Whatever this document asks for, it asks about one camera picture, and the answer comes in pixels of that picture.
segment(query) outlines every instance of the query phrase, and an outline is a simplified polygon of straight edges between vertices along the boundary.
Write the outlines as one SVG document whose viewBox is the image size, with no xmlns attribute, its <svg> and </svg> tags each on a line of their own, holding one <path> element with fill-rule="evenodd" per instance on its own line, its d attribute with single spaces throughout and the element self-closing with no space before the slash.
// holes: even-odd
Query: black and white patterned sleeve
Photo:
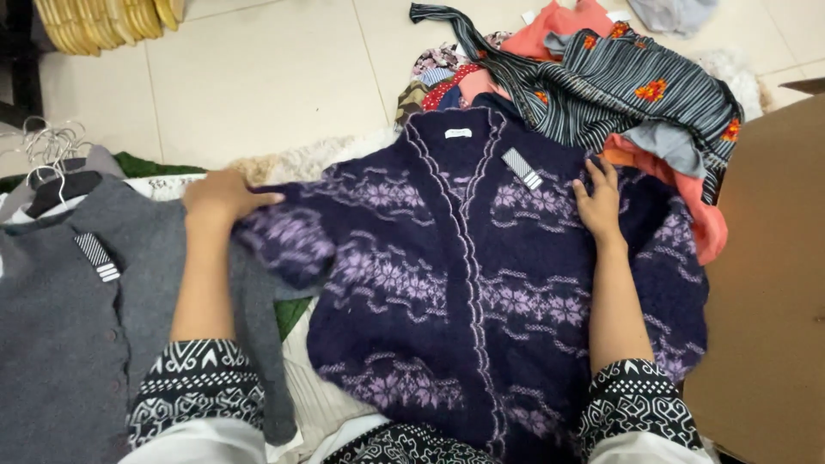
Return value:
<svg viewBox="0 0 825 464">
<path fill-rule="evenodd" d="M 192 419 L 241 419 L 261 428 L 263 405 L 258 376 L 234 341 L 172 342 L 140 384 L 126 421 L 130 445 Z"/>
<path fill-rule="evenodd" d="M 628 432 L 654 433 L 690 450 L 702 448 L 691 412 L 653 362 L 614 362 L 599 371 L 589 393 L 579 430 L 585 462 L 601 440 Z"/>
</svg>

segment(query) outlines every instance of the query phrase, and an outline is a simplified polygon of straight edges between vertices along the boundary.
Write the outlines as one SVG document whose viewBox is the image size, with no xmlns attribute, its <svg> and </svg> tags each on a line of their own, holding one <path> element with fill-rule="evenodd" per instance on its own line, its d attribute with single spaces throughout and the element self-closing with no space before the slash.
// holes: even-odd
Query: red polka dot fabric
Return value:
<svg viewBox="0 0 825 464">
<path fill-rule="evenodd" d="M 458 70 L 455 72 L 455 76 L 453 76 L 453 80 L 448 83 L 438 84 L 436 88 L 432 89 L 427 95 L 424 96 L 424 100 L 421 102 L 421 108 L 424 111 L 437 109 L 438 103 L 448 90 L 458 85 L 459 82 L 461 82 L 461 79 L 466 77 L 467 74 L 474 73 L 480 69 L 483 68 L 477 64 L 464 64 L 459 66 Z"/>
</svg>

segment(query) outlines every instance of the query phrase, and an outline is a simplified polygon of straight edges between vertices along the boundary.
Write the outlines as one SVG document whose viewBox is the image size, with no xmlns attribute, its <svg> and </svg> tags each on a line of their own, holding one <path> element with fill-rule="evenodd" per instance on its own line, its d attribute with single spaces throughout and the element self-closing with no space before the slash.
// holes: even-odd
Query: pile of wooden hangers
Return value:
<svg viewBox="0 0 825 464">
<path fill-rule="evenodd" d="M 177 31 L 184 0 L 35 0 L 46 34 L 65 54 L 100 56 L 123 44 Z"/>
</svg>

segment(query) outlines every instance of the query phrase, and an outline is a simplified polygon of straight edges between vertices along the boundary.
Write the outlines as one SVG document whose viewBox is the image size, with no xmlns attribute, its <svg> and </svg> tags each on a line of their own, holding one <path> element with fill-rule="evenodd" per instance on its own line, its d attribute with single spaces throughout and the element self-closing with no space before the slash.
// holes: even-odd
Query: striped price tag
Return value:
<svg viewBox="0 0 825 464">
<path fill-rule="evenodd" d="M 109 257 L 109 253 L 101 245 L 100 240 L 91 232 L 80 234 L 74 238 L 74 243 L 78 244 L 83 254 L 97 271 L 104 282 L 111 282 L 120 277 L 120 271 Z"/>
<path fill-rule="evenodd" d="M 516 151 L 516 149 L 509 149 L 503 156 L 502 159 L 510 169 L 513 170 L 514 173 L 518 176 L 519 179 L 527 186 L 531 191 L 539 188 L 539 185 L 543 182 L 539 174 L 535 173 L 533 168 L 530 167 L 529 164 L 521 157 L 521 155 Z"/>
</svg>

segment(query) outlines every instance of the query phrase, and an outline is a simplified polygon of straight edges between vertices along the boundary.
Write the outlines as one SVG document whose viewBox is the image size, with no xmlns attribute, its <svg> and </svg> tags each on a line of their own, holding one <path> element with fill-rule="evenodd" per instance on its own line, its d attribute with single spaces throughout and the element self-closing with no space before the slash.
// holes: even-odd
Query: clothing label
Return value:
<svg viewBox="0 0 825 464">
<path fill-rule="evenodd" d="M 80 234 L 74 238 L 74 243 L 78 244 L 86 259 L 95 268 L 95 272 L 104 282 L 111 282 L 120 277 L 120 271 L 109 257 L 109 253 L 103 248 L 100 240 L 91 232 Z"/>
<path fill-rule="evenodd" d="M 473 131 L 470 129 L 448 129 L 447 132 L 444 133 L 444 136 L 447 139 L 452 137 L 472 137 Z"/>
<path fill-rule="evenodd" d="M 531 191 L 538 188 L 543 182 L 539 174 L 537 174 L 533 168 L 527 164 L 516 149 L 509 149 L 502 156 L 502 159 Z"/>
<path fill-rule="evenodd" d="M 528 11 L 528 12 L 526 12 L 526 13 L 522 13 L 522 14 L 521 14 L 521 19 L 523 19 L 523 20 L 524 20 L 524 23 L 525 23 L 525 24 L 530 24 L 530 23 L 532 23 L 533 21 L 535 21 L 535 13 L 533 13 L 533 11 L 532 11 L 532 10 L 530 10 L 530 11 Z"/>
<path fill-rule="evenodd" d="M 627 10 L 616 10 L 614 12 L 608 12 L 607 17 L 613 21 L 630 21 L 633 17 L 630 15 L 630 12 Z"/>
</svg>

